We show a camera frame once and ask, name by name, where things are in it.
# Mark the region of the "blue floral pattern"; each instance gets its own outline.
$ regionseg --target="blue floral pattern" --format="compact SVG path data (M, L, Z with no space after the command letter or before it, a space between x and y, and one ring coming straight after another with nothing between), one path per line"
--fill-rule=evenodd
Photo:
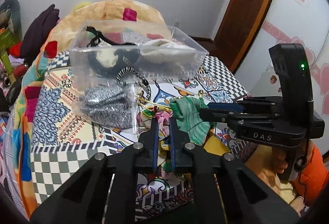
M57 144L58 128L55 123L61 122L63 117L70 112L63 103L58 102L60 93L60 88L47 90L45 86L42 86L33 119L33 145Z

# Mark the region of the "green knitted fabric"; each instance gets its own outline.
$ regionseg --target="green knitted fabric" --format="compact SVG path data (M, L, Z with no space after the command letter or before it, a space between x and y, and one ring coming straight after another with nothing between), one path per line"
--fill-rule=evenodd
M193 97L171 99L169 106L172 109L173 116L177 119L178 129L187 132L191 142L202 145L212 126L212 123L204 122L200 118L200 109L208 108L203 99Z

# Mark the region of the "metal screw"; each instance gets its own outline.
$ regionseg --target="metal screw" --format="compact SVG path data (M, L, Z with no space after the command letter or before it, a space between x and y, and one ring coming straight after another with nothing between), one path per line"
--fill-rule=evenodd
M195 144L192 142L188 142L185 144L185 148L188 150L193 150L195 148Z
M141 149L144 147L144 145L141 142L135 142L133 147L137 150Z
M232 161L234 160L234 155L232 153L225 153L223 155L223 157L227 160L227 161Z
M100 161L105 157L105 154L104 153L96 153L94 155L94 157L95 157L96 160Z

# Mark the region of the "baseboard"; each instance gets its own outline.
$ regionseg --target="baseboard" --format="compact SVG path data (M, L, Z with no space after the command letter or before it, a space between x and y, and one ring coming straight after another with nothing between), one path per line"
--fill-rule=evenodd
M206 41L209 43L213 43L213 40L211 38L205 38L205 37L198 37L198 36L191 36L195 41Z

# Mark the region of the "checkered pattern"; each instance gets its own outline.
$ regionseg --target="checkered pattern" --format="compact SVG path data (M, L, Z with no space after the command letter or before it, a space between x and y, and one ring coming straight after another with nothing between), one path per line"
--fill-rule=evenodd
M248 95L246 89L217 57L206 56L202 66L213 78L226 87L232 100L236 101L237 99Z
M59 67L66 67L70 66L70 55L68 51L62 51L58 53L52 61L47 65L47 71L59 68Z
M45 201L95 153L103 152L111 155L107 146L73 149L73 151L69 151L66 147L63 149L54 153L36 149L30 155L32 181L38 204Z

